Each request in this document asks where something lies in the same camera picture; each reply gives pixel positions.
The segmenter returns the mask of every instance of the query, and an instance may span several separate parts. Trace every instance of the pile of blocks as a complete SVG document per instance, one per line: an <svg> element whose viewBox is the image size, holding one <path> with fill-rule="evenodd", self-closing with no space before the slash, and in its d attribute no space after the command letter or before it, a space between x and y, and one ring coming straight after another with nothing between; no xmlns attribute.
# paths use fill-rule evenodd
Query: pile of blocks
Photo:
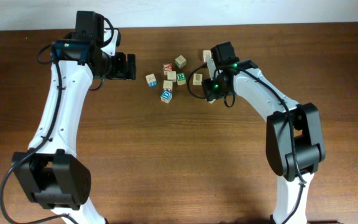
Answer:
<svg viewBox="0 0 358 224"><path fill-rule="evenodd" d="M206 63L207 56L212 57L210 50L204 50L203 51L203 63ZM175 65L182 69L184 66L186 66L187 61L184 58L184 56L179 56L175 59ZM173 71L173 67L171 63L166 63L162 65L164 77L167 79L163 81L163 92L161 94L161 100L163 102L169 103L172 100L172 92L173 92L173 84L177 83L178 86L185 85L186 84L186 75L181 72L177 73L176 71ZM154 74L146 75L146 81L149 87L157 86L157 79L155 78ZM203 75L194 73L193 74L193 85L201 85L203 81Z"/></svg>

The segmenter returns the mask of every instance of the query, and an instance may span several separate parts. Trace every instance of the brown tabletop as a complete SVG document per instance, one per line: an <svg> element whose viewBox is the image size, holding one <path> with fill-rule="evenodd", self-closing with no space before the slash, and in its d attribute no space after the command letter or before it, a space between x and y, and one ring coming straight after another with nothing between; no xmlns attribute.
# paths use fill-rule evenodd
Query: brown tabletop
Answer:
<svg viewBox="0 0 358 224"><path fill-rule="evenodd" d="M68 31L0 32L0 183L12 153L26 151L45 106L50 66L35 57ZM160 100L163 63L183 55L188 75L201 64L202 50L230 40L237 56L255 61L284 94L319 109L326 160L311 183L308 220L358 223L358 23L121 32L118 51L136 54L137 79L108 80L89 92L77 135L78 159L92 173L91 199L102 216L110 222L219 223L272 214L277 180L259 114L241 98L233 108L223 100L211 105L186 86L175 85L169 104ZM150 73L158 87L147 86ZM52 214L28 202L15 177L5 195L17 221Z"/></svg>

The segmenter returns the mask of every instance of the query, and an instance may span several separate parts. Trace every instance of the white wall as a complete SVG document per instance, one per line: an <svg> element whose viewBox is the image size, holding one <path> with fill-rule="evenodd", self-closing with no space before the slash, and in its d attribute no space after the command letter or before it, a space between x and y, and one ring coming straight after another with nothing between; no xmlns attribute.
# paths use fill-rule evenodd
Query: white wall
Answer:
<svg viewBox="0 0 358 224"><path fill-rule="evenodd" d="M74 28L77 10L114 27L358 21L358 0L0 0L0 30Z"/></svg>

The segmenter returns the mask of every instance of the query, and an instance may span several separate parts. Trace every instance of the wooden cube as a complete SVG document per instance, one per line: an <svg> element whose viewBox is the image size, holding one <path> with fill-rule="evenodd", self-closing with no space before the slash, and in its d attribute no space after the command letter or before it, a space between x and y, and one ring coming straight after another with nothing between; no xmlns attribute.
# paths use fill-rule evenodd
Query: wooden cube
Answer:
<svg viewBox="0 0 358 224"><path fill-rule="evenodd" d="M172 87L173 87L172 81L164 80L164 84L163 84L163 86L162 86L162 88L163 88L164 90L167 90L167 91L172 92Z"/></svg>
<svg viewBox="0 0 358 224"><path fill-rule="evenodd" d="M208 55L212 58L212 52L210 50L204 50L203 51L203 63L206 63L206 57Z"/></svg>
<svg viewBox="0 0 358 224"><path fill-rule="evenodd" d="M172 93L170 91L164 90L164 92L162 92L161 94L161 100L169 103L172 99Z"/></svg>
<svg viewBox="0 0 358 224"><path fill-rule="evenodd" d="M175 71L167 72L167 80L170 80L172 82L177 82L177 73Z"/></svg>
<svg viewBox="0 0 358 224"><path fill-rule="evenodd" d="M178 68L183 68L186 65L186 59L181 55L175 59L175 64Z"/></svg>
<svg viewBox="0 0 358 224"><path fill-rule="evenodd" d="M201 85L201 82L203 81L203 75L202 74L193 74L193 85Z"/></svg>
<svg viewBox="0 0 358 224"><path fill-rule="evenodd" d="M184 73L178 73L177 74L177 80L178 80L178 85L184 85L186 84L186 76Z"/></svg>
<svg viewBox="0 0 358 224"><path fill-rule="evenodd" d="M149 87L153 87L157 85L157 80L155 79L154 74L146 75L146 81Z"/></svg>
<svg viewBox="0 0 358 224"><path fill-rule="evenodd" d="M172 64L163 64L162 69L164 71L164 75L168 75L167 72L172 71Z"/></svg>

